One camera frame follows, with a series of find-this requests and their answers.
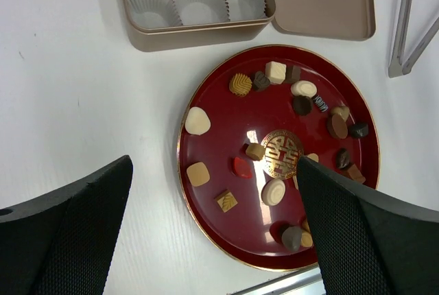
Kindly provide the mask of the white rounded triangle chocolate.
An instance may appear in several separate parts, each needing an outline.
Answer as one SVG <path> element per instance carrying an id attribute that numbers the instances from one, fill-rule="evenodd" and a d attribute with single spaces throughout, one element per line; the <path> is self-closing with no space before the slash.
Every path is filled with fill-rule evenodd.
<path id="1" fill-rule="evenodd" d="M 189 109 L 185 120 L 185 130 L 189 134 L 202 135 L 208 132 L 210 127 L 211 121 L 203 109 L 196 106 Z"/>

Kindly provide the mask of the dark oval chocolate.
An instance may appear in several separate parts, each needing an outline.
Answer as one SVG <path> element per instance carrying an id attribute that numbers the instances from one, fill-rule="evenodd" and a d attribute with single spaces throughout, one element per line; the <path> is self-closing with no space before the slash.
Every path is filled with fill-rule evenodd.
<path id="1" fill-rule="evenodd" d="M 351 163 L 351 156 L 346 148 L 340 148 L 335 156 L 335 165 L 338 169 L 346 169 Z"/>

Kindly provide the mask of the red round tray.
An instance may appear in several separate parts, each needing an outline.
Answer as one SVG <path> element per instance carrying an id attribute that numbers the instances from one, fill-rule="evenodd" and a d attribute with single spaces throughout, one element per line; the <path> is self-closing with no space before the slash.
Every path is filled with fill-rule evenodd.
<path id="1" fill-rule="evenodd" d="M 275 61 L 301 68 L 301 78 L 313 82 L 318 95 L 329 108 L 348 106 L 348 125 L 366 122 L 369 134 L 363 139 L 335 139 L 327 130 L 329 112 L 313 108 L 306 116 L 297 115 L 292 106 L 289 84 L 274 84 L 264 91 L 250 91 L 238 97 L 229 90 L 236 73 L 253 76 Z M 366 178 L 365 185 L 378 185 L 380 172 L 379 140 L 375 123 L 363 96 L 351 79 L 331 61 L 312 51 L 289 45 L 264 45 L 230 57 L 199 85 L 189 102 L 203 109 L 211 127 L 202 135 L 180 129 L 177 144 L 179 179 L 187 207 L 199 229 L 217 248 L 233 259 L 262 270 L 292 271 L 315 265 L 313 248 L 288 251 L 280 230 L 300 226 L 306 218 L 299 191 L 292 179 L 298 157 L 317 154 L 319 161 L 335 169 L 335 156 L 346 148 L 352 163 Z M 261 161 L 253 161 L 245 151 L 249 143 L 265 146 Z M 247 161 L 252 178 L 233 172 L 233 159 Z M 186 170 L 203 162 L 210 181 L 193 187 Z M 268 206 L 261 199 L 264 186 L 281 179 L 286 191 L 281 202 Z M 230 190 L 237 205 L 224 213 L 215 198 Z"/>

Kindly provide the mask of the brown oval chocolate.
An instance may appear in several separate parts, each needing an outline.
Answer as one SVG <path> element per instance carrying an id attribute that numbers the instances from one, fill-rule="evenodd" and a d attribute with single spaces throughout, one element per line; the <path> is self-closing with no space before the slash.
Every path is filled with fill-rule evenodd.
<path id="1" fill-rule="evenodd" d="M 348 135 L 346 122 L 338 114 L 331 115 L 327 120 L 327 130 L 335 139 L 345 139 Z"/>

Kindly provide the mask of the tan round chocolate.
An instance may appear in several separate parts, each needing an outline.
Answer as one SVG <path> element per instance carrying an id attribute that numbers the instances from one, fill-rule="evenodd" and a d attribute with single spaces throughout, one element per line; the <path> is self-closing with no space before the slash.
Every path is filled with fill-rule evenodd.
<path id="1" fill-rule="evenodd" d="M 302 226 L 301 246 L 304 248 L 310 248 L 313 246 L 313 238 L 311 236 L 308 220 L 305 219 L 302 222 L 301 226 Z"/>

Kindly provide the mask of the dark crown chocolate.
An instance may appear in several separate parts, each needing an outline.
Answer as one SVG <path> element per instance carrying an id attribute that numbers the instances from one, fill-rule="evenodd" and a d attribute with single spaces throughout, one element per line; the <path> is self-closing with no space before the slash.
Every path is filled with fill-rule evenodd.
<path id="1" fill-rule="evenodd" d="M 262 71 L 257 71 L 254 74 L 253 82 L 252 82 L 252 89 L 254 91 L 264 91 L 270 86 L 271 82 L 267 78 L 267 76 Z"/>

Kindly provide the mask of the tan rounded square chocolate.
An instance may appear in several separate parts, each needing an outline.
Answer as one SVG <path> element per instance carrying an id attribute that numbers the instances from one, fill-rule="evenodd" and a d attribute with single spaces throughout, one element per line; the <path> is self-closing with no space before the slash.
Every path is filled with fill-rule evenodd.
<path id="1" fill-rule="evenodd" d="M 199 187 L 210 181 L 210 173 L 203 162 L 190 165 L 187 170 L 187 177 L 193 187 Z"/>

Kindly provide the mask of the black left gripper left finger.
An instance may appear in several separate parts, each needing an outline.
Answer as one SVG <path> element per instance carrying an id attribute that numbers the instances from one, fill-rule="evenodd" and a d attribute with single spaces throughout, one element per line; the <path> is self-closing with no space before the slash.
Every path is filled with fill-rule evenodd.
<path id="1" fill-rule="evenodd" d="M 102 294 L 132 183 L 128 155 L 1 210 L 2 294 Z"/>

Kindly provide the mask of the caramel cylinder chocolate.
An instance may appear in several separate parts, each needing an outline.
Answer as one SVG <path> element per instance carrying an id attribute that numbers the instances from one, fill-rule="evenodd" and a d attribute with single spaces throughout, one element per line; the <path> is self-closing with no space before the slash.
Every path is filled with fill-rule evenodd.
<path id="1" fill-rule="evenodd" d="M 249 143 L 245 153 L 253 161 L 261 161 L 265 156 L 265 146 L 259 143 Z"/>

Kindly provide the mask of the beige heart chocolate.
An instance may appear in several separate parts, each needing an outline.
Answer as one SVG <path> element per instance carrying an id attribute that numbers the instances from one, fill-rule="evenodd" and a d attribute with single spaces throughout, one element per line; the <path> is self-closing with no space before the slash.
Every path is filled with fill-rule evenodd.
<path id="1" fill-rule="evenodd" d="M 336 106 L 330 111 L 331 115 L 339 115 L 344 121 L 347 121 L 350 115 L 350 108 L 348 106 Z"/>

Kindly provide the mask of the dark round fluted chocolate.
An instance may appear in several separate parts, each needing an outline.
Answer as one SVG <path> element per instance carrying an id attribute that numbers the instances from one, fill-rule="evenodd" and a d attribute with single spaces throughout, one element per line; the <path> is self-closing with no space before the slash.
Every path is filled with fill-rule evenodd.
<path id="1" fill-rule="evenodd" d="M 312 100 L 307 96 L 295 96 L 292 101 L 293 110 L 297 115 L 306 116 L 313 108 Z"/>

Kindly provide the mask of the gold ribbed round chocolate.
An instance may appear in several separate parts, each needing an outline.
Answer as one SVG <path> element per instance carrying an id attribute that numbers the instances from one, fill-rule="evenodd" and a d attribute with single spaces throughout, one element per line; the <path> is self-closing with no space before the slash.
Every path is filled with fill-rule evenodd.
<path id="1" fill-rule="evenodd" d="M 249 94 L 252 88 L 252 80 L 243 73 L 236 73 L 229 82 L 229 90 L 238 97 Z"/>

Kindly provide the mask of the red oval chocolate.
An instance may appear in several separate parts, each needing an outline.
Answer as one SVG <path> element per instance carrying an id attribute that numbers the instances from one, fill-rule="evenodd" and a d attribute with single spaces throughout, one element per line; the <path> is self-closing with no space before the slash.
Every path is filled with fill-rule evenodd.
<path id="1" fill-rule="evenodd" d="M 247 163 L 247 161 L 238 156 L 233 159 L 233 172 L 236 176 L 240 178 L 252 178 L 252 171 L 249 164 Z"/>

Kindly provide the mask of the gold tin box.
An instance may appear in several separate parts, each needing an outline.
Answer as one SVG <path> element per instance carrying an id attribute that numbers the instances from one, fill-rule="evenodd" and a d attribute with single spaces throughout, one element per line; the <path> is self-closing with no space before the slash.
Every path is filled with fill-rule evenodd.
<path id="1" fill-rule="evenodd" d="M 274 18 L 274 0 L 123 0 L 128 38 L 144 52 L 247 41 Z"/>

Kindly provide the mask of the grey brown round chocolate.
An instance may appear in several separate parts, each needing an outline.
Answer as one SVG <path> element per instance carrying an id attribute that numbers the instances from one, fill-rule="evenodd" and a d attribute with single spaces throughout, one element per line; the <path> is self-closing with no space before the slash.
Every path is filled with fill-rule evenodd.
<path id="1" fill-rule="evenodd" d="M 281 235 L 284 247 L 290 252 L 297 252 L 301 246 L 302 229 L 298 226 L 288 226 Z"/>

